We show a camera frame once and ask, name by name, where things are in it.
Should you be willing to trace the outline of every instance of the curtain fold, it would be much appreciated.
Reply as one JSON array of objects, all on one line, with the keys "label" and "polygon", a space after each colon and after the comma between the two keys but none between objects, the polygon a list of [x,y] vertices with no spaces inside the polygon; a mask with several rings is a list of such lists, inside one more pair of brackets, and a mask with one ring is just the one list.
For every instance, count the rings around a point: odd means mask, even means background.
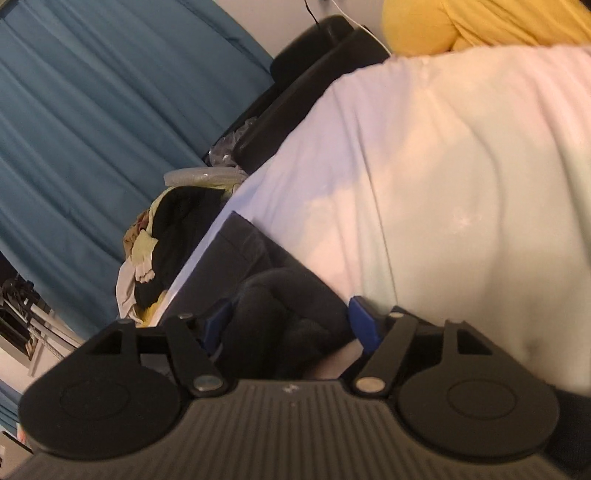
[{"label": "curtain fold", "polygon": [[211,0],[0,11],[0,251],[82,337],[116,317],[121,239],[271,84]]},{"label": "curtain fold", "polygon": [[21,394],[0,380],[0,426],[16,437]]}]

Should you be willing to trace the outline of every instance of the black plastic device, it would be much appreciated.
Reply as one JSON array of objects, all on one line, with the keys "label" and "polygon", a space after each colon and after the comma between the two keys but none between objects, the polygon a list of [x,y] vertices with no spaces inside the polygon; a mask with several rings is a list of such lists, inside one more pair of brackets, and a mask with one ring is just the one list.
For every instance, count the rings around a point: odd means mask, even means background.
[{"label": "black plastic device", "polygon": [[394,317],[352,385],[232,381],[203,319],[114,323],[23,396],[36,453],[11,480],[568,478],[541,453],[549,386],[466,323]]}]

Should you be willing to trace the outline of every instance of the clear plastic wrap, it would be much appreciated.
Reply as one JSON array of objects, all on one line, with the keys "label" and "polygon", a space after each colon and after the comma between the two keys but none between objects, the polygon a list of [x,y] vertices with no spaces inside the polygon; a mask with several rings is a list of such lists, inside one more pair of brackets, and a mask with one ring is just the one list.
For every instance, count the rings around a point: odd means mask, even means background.
[{"label": "clear plastic wrap", "polygon": [[207,187],[233,192],[248,175],[236,167],[195,167],[169,171],[164,175],[167,187]]},{"label": "clear plastic wrap", "polygon": [[212,167],[235,167],[236,162],[232,158],[232,151],[238,140],[256,122],[256,117],[249,118],[238,130],[220,138],[209,151],[207,159]]}]

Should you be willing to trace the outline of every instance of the sofa armrest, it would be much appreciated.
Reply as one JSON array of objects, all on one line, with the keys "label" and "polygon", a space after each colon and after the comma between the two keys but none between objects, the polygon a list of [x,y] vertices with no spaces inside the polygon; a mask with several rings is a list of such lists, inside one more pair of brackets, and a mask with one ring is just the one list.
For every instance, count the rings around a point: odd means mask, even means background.
[{"label": "sofa armrest", "polygon": [[387,58],[388,53],[370,35],[355,30],[288,87],[247,130],[234,148],[236,163],[245,172],[254,173],[277,153],[331,83]]},{"label": "sofa armrest", "polygon": [[353,27],[340,15],[312,25],[275,57],[271,63],[273,80],[287,87],[352,33]]}]

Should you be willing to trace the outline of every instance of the yellow cloth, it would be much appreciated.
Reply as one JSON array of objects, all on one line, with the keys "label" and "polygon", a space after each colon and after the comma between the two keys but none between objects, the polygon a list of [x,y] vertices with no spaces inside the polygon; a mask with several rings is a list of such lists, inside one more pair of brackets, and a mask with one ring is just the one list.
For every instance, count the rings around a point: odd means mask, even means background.
[{"label": "yellow cloth", "polygon": [[160,294],[160,296],[158,297],[158,300],[156,301],[156,303],[153,303],[147,309],[145,309],[143,312],[140,312],[138,317],[142,320],[142,325],[141,325],[142,327],[147,327],[150,324],[150,320],[152,320],[154,313],[156,312],[156,310],[158,309],[160,304],[163,302],[164,297],[166,296],[167,293],[168,293],[168,290],[164,290]]},{"label": "yellow cloth", "polygon": [[580,0],[385,0],[384,34],[411,57],[482,45],[591,43]]}]

